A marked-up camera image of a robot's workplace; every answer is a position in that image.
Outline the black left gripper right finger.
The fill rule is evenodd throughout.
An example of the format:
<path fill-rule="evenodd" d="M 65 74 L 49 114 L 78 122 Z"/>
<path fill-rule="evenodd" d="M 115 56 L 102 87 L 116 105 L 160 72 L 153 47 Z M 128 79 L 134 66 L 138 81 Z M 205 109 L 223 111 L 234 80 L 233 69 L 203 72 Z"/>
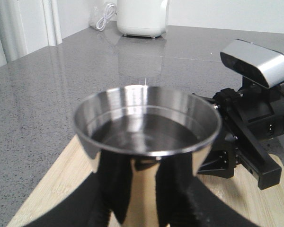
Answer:
<path fill-rule="evenodd" d="M 164 157 L 155 179 L 161 227 L 255 226 L 193 176 L 191 153 Z"/>

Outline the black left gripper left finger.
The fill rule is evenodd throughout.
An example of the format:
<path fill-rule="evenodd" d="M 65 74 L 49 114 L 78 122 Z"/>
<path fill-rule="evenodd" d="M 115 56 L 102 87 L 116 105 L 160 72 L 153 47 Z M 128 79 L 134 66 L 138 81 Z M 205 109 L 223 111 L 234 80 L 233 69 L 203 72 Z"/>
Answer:
<path fill-rule="evenodd" d="M 125 221 L 130 201 L 130 157 L 102 151 L 91 173 L 66 199 L 28 227 L 106 227 L 110 213 Z"/>

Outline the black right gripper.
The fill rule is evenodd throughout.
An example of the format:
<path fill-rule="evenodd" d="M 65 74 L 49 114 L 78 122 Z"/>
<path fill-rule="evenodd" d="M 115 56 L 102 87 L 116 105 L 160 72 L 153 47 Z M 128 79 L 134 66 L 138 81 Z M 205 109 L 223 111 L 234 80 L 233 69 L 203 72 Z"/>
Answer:
<path fill-rule="evenodd" d="M 213 98 L 192 95 L 195 98 L 192 133 L 199 143 L 212 140 L 193 152 L 193 175 L 233 177 L 236 142 L 241 152 L 239 159 L 257 179 L 259 189 L 279 184 L 281 167 L 258 140 L 284 134 L 284 82 L 263 88 L 243 77 L 238 91 L 225 88 Z"/>

